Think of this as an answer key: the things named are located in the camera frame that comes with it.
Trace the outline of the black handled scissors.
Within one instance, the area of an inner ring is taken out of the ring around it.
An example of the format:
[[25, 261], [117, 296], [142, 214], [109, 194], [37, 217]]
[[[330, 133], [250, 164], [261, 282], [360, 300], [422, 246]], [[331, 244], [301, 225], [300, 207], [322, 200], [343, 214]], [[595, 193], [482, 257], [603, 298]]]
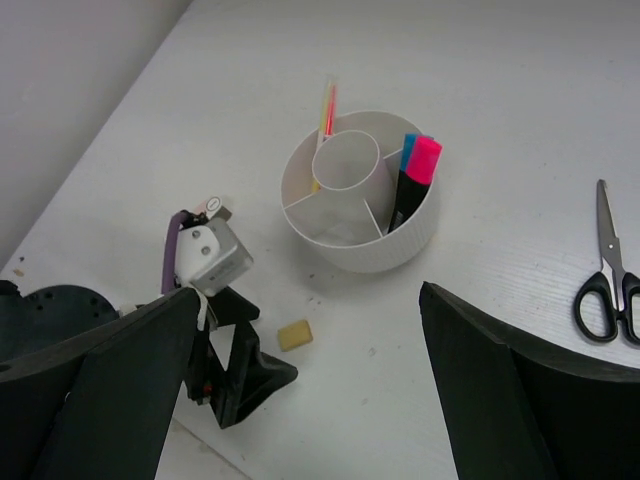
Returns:
[[[596, 183], [596, 225], [601, 269], [590, 276], [577, 291], [572, 305], [574, 321], [589, 340], [609, 343], [617, 338], [618, 326], [626, 339], [639, 346], [639, 331], [633, 318], [633, 299], [639, 295], [639, 278], [623, 267], [620, 239], [614, 225], [607, 182]], [[581, 304], [585, 296], [600, 297], [604, 310], [604, 333], [594, 333], [584, 322]]]

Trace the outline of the yellow thin highlighter pen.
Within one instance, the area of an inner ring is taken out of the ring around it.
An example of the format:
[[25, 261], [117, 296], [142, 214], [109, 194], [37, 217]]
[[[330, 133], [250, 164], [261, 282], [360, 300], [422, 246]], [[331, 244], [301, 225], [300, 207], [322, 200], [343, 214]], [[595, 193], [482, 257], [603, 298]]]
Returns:
[[327, 77], [323, 91], [320, 124], [317, 129], [315, 151], [318, 151], [324, 141], [333, 134], [335, 107], [337, 98], [337, 80], [334, 75]]

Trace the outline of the white round divided container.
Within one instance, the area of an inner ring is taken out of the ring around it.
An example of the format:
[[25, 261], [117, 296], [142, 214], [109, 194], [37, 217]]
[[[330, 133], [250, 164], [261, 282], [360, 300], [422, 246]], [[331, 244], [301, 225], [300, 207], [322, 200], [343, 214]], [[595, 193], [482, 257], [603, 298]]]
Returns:
[[311, 131], [290, 156], [281, 204], [291, 228], [331, 264], [356, 273], [396, 268], [434, 236], [440, 192], [432, 184], [417, 211], [388, 229], [404, 138], [419, 134], [410, 120], [384, 111], [341, 115], [324, 143]]

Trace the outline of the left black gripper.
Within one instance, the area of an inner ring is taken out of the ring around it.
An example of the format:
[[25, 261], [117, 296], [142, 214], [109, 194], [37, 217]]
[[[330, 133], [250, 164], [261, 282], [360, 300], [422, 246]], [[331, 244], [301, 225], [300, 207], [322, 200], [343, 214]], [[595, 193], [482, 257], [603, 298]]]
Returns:
[[[230, 287], [208, 300], [205, 329], [195, 335], [186, 377], [187, 396], [208, 404], [221, 429], [244, 421], [269, 396], [298, 377], [298, 369], [261, 351], [251, 325], [260, 309]], [[229, 360], [221, 362], [210, 334], [217, 327], [235, 328]]]

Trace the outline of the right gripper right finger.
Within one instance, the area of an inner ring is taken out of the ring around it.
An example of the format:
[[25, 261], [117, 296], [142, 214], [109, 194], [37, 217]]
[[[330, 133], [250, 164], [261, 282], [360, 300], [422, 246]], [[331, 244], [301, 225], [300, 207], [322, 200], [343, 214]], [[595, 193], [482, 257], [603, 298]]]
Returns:
[[550, 343], [434, 283], [419, 306], [459, 478], [638, 478], [637, 369]]

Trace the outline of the tan eraser block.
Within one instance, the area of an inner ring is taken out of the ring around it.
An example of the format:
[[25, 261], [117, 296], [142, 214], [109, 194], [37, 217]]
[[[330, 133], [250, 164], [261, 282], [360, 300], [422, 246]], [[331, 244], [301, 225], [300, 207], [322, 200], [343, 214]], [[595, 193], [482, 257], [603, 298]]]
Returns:
[[309, 322], [302, 319], [279, 329], [277, 340], [282, 352], [288, 352], [311, 343], [313, 334]]

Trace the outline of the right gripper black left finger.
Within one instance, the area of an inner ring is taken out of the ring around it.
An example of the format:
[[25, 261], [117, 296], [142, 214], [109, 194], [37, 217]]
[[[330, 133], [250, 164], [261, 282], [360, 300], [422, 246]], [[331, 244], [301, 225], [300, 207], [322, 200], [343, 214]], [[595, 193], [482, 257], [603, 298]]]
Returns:
[[199, 296], [179, 289], [1, 361], [2, 477], [153, 478], [199, 311]]

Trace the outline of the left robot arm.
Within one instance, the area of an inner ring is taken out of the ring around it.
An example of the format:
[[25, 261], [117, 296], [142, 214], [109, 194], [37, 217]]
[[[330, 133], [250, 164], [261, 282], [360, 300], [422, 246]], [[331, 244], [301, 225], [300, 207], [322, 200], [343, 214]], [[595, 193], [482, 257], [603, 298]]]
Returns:
[[[209, 404], [224, 429], [242, 422], [298, 376], [293, 365], [263, 353], [251, 325], [259, 308], [226, 287], [207, 299], [205, 331], [195, 335], [184, 383], [187, 396]], [[6, 362], [105, 325], [119, 316], [100, 294], [58, 285], [27, 296], [1, 282], [1, 361]]]

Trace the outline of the pink thin highlighter pen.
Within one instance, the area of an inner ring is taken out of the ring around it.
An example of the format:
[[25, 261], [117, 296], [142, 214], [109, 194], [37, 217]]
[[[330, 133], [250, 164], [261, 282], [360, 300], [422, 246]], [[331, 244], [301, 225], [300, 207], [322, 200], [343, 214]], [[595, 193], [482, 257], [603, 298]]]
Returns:
[[331, 80], [326, 88], [326, 98], [324, 105], [324, 118], [322, 124], [323, 137], [327, 138], [333, 134], [333, 124], [335, 119], [335, 108], [337, 99], [337, 84]]

